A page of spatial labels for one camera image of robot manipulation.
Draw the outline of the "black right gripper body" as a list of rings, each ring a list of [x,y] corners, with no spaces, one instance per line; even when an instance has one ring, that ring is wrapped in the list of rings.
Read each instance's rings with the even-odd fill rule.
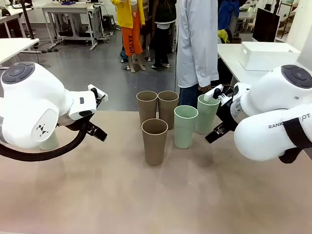
[[[238,125],[231,114],[232,103],[233,98],[228,97],[220,102],[220,107],[218,108],[218,117],[222,121],[223,128],[226,130],[235,130]]]

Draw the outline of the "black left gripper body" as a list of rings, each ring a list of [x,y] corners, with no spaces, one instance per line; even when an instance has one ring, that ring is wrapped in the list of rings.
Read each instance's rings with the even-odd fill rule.
[[[90,122],[89,119],[81,119],[81,128],[80,131],[83,131],[85,133],[95,133],[96,132],[96,126]]]

